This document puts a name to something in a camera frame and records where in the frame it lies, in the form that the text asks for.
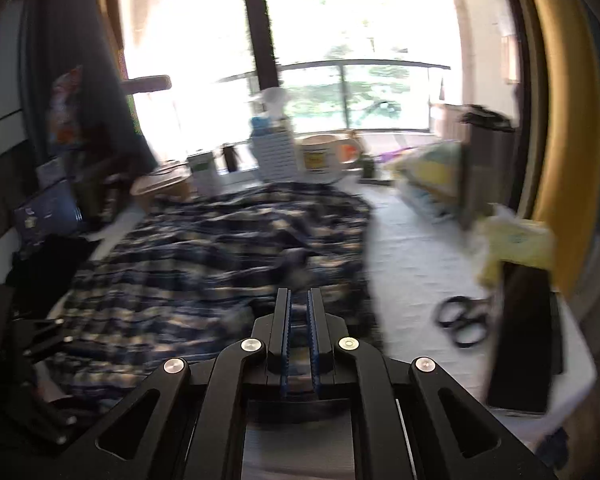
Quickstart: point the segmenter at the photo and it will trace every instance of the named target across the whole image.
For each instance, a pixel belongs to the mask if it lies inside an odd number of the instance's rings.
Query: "white mug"
[[[342,161],[342,147],[353,146],[358,156],[352,160]],[[362,147],[355,139],[341,139],[331,134],[320,134],[300,139],[300,167],[308,182],[327,184],[336,182],[342,177],[344,170],[352,168]]]

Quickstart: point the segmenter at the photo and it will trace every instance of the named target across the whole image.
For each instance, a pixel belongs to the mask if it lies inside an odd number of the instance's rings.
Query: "white wall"
[[[484,105],[517,118],[514,86],[502,76],[503,32],[510,30],[507,0],[464,0],[472,37],[473,104]]]
[[[20,108],[18,93],[18,30],[22,0],[13,0],[0,16],[0,118]],[[0,155],[26,139],[22,113],[0,120]],[[20,247],[15,229],[0,238],[0,282],[11,269],[11,255]]]

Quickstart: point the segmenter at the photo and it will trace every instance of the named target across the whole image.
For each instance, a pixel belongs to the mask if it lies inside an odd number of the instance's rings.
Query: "window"
[[[441,93],[461,102],[453,0],[121,2],[129,76],[166,73],[173,82],[135,97],[160,158],[237,143],[253,165],[243,141],[263,80],[288,90],[298,135],[428,134]]]

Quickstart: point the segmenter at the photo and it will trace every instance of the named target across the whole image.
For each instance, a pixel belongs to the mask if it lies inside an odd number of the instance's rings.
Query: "yellow bag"
[[[496,214],[477,222],[477,281],[494,287],[500,279],[500,262],[513,262],[551,272],[554,268],[554,233],[544,222],[518,218],[496,205]]]
[[[460,147],[457,140],[420,146],[392,160],[385,168],[405,176],[412,184],[444,200],[455,201],[458,196]]]

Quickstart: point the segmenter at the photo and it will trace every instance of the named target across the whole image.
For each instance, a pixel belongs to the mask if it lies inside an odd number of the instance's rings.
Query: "black bracket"
[[[307,303],[313,398],[350,403],[358,480],[555,479],[434,361],[392,360],[350,338],[316,288]],[[57,456],[1,450],[0,467],[35,464],[45,480],[239,479],[247,403],[300,401],[284,388],[290,315],[281,288],[251,338],[211,361],[170,359]]]

